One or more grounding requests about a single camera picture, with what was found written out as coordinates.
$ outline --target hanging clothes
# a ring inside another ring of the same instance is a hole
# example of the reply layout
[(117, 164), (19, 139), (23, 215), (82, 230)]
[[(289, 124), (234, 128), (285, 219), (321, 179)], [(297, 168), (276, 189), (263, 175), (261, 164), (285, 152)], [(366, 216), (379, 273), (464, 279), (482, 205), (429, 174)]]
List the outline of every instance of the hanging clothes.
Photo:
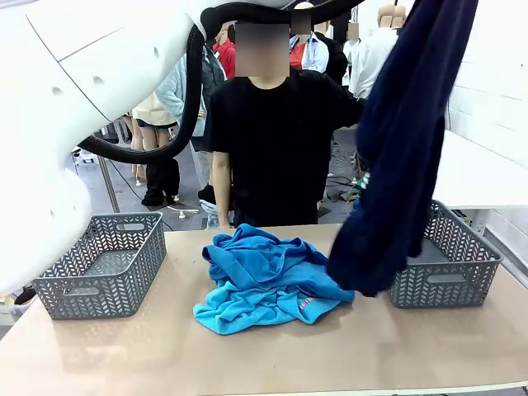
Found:
[(339, 231), (328, 274), (344, 289), (387, 290), (422, 249), (444, 114), (478, 0), (417, 0), (365, 105), (357, 149), (370, 182)]

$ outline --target gray plastic basket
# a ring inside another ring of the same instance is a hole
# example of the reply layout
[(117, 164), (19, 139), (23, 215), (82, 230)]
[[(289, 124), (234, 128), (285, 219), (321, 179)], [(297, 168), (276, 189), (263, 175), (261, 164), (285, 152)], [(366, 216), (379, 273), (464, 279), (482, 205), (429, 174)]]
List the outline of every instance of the gray plastic basket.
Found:
[(502, 255), (442, 203), (431, 203), (422, 254), (409, 259), (389, 291), (401, 309), (484, 303)]
[(97, 215), (33, 286), (52, 319), (129, 317), (166, 254), (161, 213)]

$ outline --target metal stand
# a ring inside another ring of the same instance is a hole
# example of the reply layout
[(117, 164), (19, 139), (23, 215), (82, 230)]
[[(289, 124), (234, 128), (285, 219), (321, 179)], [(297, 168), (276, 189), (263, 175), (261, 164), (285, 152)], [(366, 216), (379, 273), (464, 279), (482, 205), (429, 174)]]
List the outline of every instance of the metal stand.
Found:
[(97, 156), (97, 159), (99, 160), (102, 178), (105, 180), (106, 190), (108, 191), (108, 196), (110, 198), (110, 203), (112, 204), (112, 209), (114, 210), (114, 213), (120, 213), (119, 205), (117, 204), (116, 194), (114, 192), (112, 180), (110, 179), (110, 173), (108, 173), (108, 167), (106, 167), (105, 159), (100, 155)]
[(479, 209), (474, 211), (473, 215), (473, 224), (471, 228), (481, 237), (484, 235), (486, 230), (486, 224), (488, 224), (489, 210)]

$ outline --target white shirt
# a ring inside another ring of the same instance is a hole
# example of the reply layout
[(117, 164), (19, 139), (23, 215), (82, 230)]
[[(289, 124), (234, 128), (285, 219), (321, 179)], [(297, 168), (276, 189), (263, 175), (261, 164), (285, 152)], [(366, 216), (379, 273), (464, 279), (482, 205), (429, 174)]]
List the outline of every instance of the white shirt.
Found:
[(352, 60), (351, 81), (348, 87), (356, 97), (369, 97), (381, 67), (397, 39), (395, 30), (380, 27), (358, 45), (356, 57)]
[(352, 60), (356, 58), (356, 52), (359, 44), (359, 40), (349, 40), (343, 45), (343, 54), (345, 54), (346, 60), (348, 60), (348, 67), (346, 68), (345, 75), (342, 79), (343, 86), (348, 86), (350, 84), (349, 68), (352, 66)]
[[(294, 35), (290, 39), (290, 54), (298, 40), (298, 35)], [(316, 72), (324, 73), (327, 69), (329, 57), (330, 54), (328, 53), (327, 45), (324, 44), (315, 33), (310, 33), (306, 45), (304, 46), (303, 58), (301, 60), (303, 70), (315, 70)]]

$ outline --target hanging navy sweater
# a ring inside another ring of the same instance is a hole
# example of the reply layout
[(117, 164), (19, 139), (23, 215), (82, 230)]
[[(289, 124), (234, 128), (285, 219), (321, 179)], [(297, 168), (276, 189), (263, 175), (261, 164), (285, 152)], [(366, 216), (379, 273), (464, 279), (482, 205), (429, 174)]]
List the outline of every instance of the hanging navy sweater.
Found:
[(376, 296), (422, 250), (444, 114), (478, 0), (417, 0), (372, 88), (357, 132), (370, 164), (361, 207), (336, 237), (328, 274)]

